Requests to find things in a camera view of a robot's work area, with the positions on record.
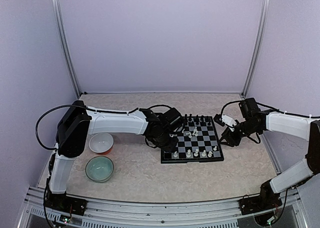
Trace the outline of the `white chess king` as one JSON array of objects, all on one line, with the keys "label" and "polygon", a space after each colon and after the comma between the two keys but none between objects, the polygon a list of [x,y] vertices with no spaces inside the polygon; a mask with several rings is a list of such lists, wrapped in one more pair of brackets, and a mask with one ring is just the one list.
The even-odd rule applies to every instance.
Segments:
[{"label": "white chess king", "polygon": [[193,156],[194,156],[194,157],[198,157],[198,156],[199,156],[199,149],[196,149],[196,150],[195,150]]}]

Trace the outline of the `black folding chess board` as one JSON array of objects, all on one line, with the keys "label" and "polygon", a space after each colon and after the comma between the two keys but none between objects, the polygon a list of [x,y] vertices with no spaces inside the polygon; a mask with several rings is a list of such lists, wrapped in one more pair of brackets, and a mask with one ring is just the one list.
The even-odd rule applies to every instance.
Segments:
[{"label": "black folding chess board", "polygon": [[[160,161],[162,164],[188,163],[188,162],[218,162],[224,161],[223,151],[218,139],[216,127],[211,116],[184,115],[184,130],[177,135],[177,152],[174,153],[161,151]],[[194,152],[199,149],[199,156],[194,157]],[[191,157],[187,158],[186,153],[191,150]],[[207,157],[202,157],[202,152],[206,151]],[[208,158],[208,153],[212,151],[212,158]]]}]

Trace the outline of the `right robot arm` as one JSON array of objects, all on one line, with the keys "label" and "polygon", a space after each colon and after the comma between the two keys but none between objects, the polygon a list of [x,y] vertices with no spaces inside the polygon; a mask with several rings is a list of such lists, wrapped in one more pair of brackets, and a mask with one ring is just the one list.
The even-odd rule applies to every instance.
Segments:
[{"label": "right robot arm", "polygon": [[320,118],[312,115],[300,115],[281,111],[264,105],[255,98],[237,100],[243,121],[239,122],[224,114],[221,110],[214,121],[226,127],[220,142],[229,147],[239,146],[243,138],[264,132],[280,133],[286,148],[300,147],[306,144],[306,155],[282,173],[263,183],[254,204],[266,210],[278,200],[280,193],[291,187],[301,185],[320,172]]}]

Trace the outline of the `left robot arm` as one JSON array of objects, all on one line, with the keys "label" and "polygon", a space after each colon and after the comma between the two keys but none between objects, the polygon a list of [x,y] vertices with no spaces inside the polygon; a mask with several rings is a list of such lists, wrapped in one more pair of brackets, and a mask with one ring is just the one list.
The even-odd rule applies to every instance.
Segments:
[{"label": "left robot arm", "polygon": [[55,156],[48,189],[50,201],[59,210],[70,205],[64,195],[71,167],[86,145],[88,135],[99,133],[128,133],[142,135],[154,147],[165,152],[175,152],[178,132],[184,127],[181,113],[170,107],[164,113],[151,108],[135,108],[131,111],[99,110],[83,101],[75,101],[57,125]]}]

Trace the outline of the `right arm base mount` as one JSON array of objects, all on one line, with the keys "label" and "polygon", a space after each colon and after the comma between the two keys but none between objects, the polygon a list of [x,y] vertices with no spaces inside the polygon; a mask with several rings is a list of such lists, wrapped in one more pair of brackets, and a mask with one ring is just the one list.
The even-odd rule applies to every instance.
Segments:
[{"label": "right arm base mount", "polygon": [[270,199],[264,199],[260,195],[251,197],[245,195],[238,203],[242,215],[273,209],[283,204],[279,195]]}]

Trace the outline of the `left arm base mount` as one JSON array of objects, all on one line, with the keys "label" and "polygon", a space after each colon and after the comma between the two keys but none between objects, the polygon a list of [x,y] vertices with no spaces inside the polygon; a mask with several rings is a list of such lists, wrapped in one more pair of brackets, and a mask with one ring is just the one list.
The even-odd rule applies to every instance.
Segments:
[{"label": "left arm base mount", "polygon": [[84,216],[87,201],[69,196],[53,196],[44,199],[45,207],[61,212]]}]

